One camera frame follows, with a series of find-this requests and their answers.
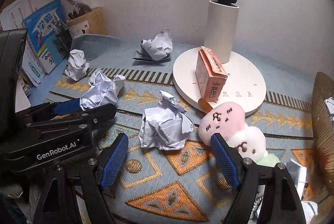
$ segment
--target blue book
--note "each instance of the blue book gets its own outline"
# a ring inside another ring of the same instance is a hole
[[[31,44],[47,73],[50,73],[65,55],[52,28],[52,24],[56,26],[57,23],[54,13],[57,13],[63,22],[66,21],[61,0],[48,3],[23,20],[24,26],[28,29]]]

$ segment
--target metal bolt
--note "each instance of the metal bolt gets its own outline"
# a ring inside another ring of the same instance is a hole
[[[96,162],[97,162],[97,160],[95,158],[91,158],[91,159],[88,160],[89,165],[94,165],[94,164],[96,164]]]
[[[248,158],[248,157],[244,158],[244,159],[243,159],[243,162],[244,162],[245,164],[247,164],[247,165],[250,165],[251,163],[253,163],[252,159],[250,159],[250,158]]]
[[[56,170],[57,170],[57,171],[62,170],[62,165],[61,165],[61,164],[56,165]]]
[[[277,164],[277,167],[278,167],[279,169],[285,169],[285,165],[282,164],[282,163],[278,163],[278,164]]]

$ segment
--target woven basket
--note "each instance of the woven basket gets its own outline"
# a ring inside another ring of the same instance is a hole
[[[325,99],[334,96],[334,81],[318,72],[312,93],[312,128],[318,164],[324,173],[328,192],[334,195],[334,133]]]

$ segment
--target white round lamp base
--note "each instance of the white round lamp base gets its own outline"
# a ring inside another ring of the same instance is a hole
[[[201,93],[195,75],[199,49],[190,49],[176,59],[173,82],[180,95],[193,107],[201,110],[197,103]],[[243,108],[246,116],[253,114],[266,96],[266,83],[261,72],[252,62],[235,52],[231,52],[230,60],[223,64],[223,68],[228,73],[228,78],[218,102],[209,104],[215,108],[224,102],[232,101]]]

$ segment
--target small cardboard box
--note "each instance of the small cardboard box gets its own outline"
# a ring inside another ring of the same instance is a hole
[[[92,12],[67,21],[67,26],[72,38],[84,33],[106,35],[106,25],[100,7],[93,8]]]
[[[207,102],[216,102],[228,75],[213,50],[201,47],[195,71],[199,90]]]

